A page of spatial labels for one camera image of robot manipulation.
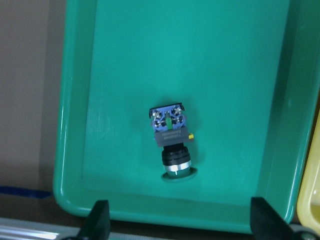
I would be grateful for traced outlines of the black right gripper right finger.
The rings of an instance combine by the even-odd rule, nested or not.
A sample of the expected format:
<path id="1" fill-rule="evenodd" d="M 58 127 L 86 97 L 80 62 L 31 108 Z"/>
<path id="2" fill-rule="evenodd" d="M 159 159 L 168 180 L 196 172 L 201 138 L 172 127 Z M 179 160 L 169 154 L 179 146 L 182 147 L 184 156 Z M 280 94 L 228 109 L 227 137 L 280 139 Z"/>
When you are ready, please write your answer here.
<path id="1" fill-rule="evenodd" d="M 318 234 L 299 224 L 288 224 L 263 197 L 250 200 L 250 229 L 256 240 L 316 240 Z"/>

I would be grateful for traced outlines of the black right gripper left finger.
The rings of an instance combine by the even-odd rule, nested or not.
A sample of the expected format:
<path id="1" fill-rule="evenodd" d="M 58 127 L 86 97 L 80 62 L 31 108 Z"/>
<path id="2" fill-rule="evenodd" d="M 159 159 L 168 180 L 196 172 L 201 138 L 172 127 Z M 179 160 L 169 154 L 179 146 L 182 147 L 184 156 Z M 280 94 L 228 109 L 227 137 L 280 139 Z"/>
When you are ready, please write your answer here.
<path id="1" fill-rule="evenodd" d="M 108 240 L 111 233 L 108 200 L 97 200 L 78 233 L 64 240 Z"/>

